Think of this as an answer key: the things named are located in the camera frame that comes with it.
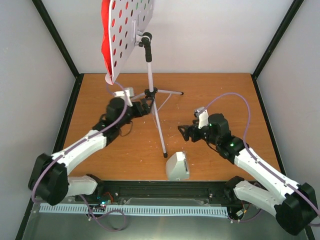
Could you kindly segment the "red sheet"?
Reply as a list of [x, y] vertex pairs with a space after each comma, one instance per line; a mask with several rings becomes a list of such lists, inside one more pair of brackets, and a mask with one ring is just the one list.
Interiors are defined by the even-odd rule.
[[102, 0], [101, 2], [101, 21], [103, 27], [102, 35], [102, 44], [101, 44], [101, 53], [103, 55], [104, 64], [107, 69], [107, 74], [111, 78], [113, 75], [112, 70], [112, 60], [111, 60], [111, 51], [110, 51], [110, 11], [114, 9], [114, 0]]

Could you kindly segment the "white metronome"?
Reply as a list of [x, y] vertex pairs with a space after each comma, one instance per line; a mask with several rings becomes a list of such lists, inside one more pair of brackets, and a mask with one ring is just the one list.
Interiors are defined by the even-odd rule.
[[169, 181], [181, 181], [190, 178], [190, 168], [185, 151], [178, 151], [167, 160], [165, 173]]

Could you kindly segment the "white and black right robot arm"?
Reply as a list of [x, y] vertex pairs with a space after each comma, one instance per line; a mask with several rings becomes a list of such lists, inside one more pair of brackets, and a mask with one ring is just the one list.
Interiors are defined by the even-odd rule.
[[228, 184], [227, 196], [248, 202], [275, 217], [289, 234], [296, 236], [319, 217], [316, 193], [308, 183], [299, 184], [259, 157], [244, 141], [232, 135], [229, 123], [221, 113], [199, 117], [191, 125], [179, 125], [185, 141], [203, 140], [233, 165], [249, 173], [261, 187], [239, 176]]

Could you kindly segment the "white tripod music stand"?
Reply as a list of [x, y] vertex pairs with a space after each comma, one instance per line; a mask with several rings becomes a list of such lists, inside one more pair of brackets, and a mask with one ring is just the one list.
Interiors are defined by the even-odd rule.
[[156, 125], [158, 133], [159, 133], [163, 157], [166, 159], [168, 157], [168, 152], [166, 149], [164, 135], [162, 132], [161, 122], [160, 122], [160, 118], [159, 118], [159, 109], [157, 108], [156, 95], [157, 95], [157, 93], [168, 94], [167, 99], [162, 104], [162, 106], [163, 106], [172, 95], [183, 96], [184, 92], [183, 91], [163, 90], [163, 89], [158, 89], [154, 86], [154, 78], [153, 78], [153, 70], [152, 70], [152, 61], [153, 61], [152, 46], [151, 46], [152, 38], [153, 38], [153, 36], [149, 32], [144, 32], [144, 33], [140, 32], [140, 34], [136, 35], [136, 45], [141, 48], [144, 48], [144, 51], [145, 51], [145, 61], [146, 61], [146, 65], [147, 65], [148, 88], [145, 89], [143, 93], [140, 93], [140, 94], [134, 96], [132, 98], [132, 100], [139, 99], [142, 97], [145, 97], [146, 99], [153, 98], [151, 113], [155, 117], [155, 125]]

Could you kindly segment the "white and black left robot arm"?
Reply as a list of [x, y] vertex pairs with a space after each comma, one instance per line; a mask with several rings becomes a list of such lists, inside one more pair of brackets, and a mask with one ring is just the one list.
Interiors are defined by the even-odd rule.
[[87, 195], [95, 202], [101, 200], [104, 188], [98, 177], [92, 174], [71, 177], [70, 173], [89, 156], [111, 144], [120, 136], [124, 125], [130, 124], [134, 118], [148, 115], [153, 103], [153, 98], [125, 102], [114, 97], [98, 123], [84, 137], [51, 155], [40, 154], [28, 183], [32, 201], [35, 203], [36, 197], [40, 197], [55, 206], [66, 197], [79, 195]]

